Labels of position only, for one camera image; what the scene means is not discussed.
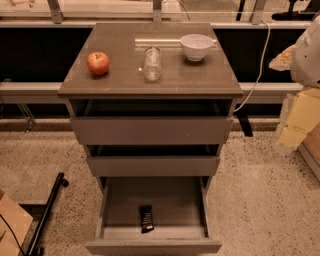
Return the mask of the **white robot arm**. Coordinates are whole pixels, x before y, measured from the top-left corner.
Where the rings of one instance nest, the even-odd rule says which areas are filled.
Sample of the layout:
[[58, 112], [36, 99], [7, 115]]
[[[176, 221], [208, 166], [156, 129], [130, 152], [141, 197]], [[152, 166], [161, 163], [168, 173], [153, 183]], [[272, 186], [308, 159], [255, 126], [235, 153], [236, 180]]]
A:
[[274, 147], [287, 154], [296, 150], [320, 123], [320, 17], [313, 20], [294, 45], [278, 54], [269, 67], [289, 70], [291, 79], [303, 86], [296, 95], [288, 94], [282, 104]]

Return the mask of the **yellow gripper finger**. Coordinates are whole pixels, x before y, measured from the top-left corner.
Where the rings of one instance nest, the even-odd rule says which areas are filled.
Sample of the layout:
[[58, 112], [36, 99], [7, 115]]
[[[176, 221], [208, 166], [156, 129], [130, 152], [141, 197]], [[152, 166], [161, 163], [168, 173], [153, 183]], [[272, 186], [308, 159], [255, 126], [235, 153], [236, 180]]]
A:
[[271, 60], [271, 62], [269, 63], [269, 68], [276, 71], [289, 70], [294, 50], [294, 45], [287, 47], [284, 51], [282, 51], [274, 59]]
[[319, 123], [319, 89], [288, 94], [282, 104], [277, 143], [284, 150], [295, 150]]

